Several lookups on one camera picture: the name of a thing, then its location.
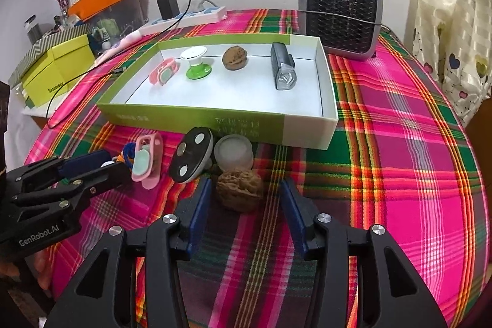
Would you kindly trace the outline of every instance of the human hand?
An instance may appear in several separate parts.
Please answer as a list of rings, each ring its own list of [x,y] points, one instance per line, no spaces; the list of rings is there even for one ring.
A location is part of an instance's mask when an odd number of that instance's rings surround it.
[[[39,273],[38,284],[39,286],[47,290],[51,285],[51,263],[49,261],[49,255],[46,250],[37,252],[34,255],[34,268]],[[18,277],[19,269],[13,263],[1,263],[0,262],[0,274],[7,277]]]
[[[48,290],[51,285],[51,263],[47,250],[41,250],[34,255],[34,268],[39,273],[39,286],[41,289]]]

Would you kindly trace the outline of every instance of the plastic storage container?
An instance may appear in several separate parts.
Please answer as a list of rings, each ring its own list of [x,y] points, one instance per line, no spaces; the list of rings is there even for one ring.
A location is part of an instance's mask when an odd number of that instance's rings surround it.
[[[140,0],[80,0],[70,9],[89,25],[97,52],[109,49],[144,25]]]

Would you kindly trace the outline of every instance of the green cardboard box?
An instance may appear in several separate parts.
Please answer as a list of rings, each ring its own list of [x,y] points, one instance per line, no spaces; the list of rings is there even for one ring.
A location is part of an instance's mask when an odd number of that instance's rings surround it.
[[[273,42],[283,42],[294,57],[298,81],[277,91],[271,65]],[[186,78],[183,50],[204,45],[212,73]],[[248,64],[228,71],[224,52],[240,45]],[[164,86],[149,83],[149,74],[166,58],[180,68]],[[338,123],[330,69],[319,38],[288,34],[225,34],[162,41],[137,59],[97,103],[117,125],[185,134],[209,127],[222,135],[245,135],[251,141],[327,149]]]
[[[63,84],[87,71],[94,60],[85,34],[48,49],[21,79],[28,96],[26,102],[37,107],[49,102]],[[76,83],[65,85],[58,96]]]

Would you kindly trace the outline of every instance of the space heater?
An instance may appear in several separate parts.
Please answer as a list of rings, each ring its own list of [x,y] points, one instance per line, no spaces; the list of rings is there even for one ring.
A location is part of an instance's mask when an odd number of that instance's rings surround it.
[[[319,37],[326,51],[350,59],[373,56],[383,0],[299,0],[301,34]]]

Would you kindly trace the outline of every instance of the green suction cup holder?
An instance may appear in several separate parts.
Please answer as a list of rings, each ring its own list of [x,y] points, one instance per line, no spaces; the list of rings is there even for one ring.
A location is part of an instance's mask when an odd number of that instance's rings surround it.
[[[212,72],[212,67],[203,63],[203,55],[207,53],[205,46],[194,46],[185,50],[181,54],[181,60],[189,63],[189,69],[186,76],[189,79],[200,79],[208,76]]]

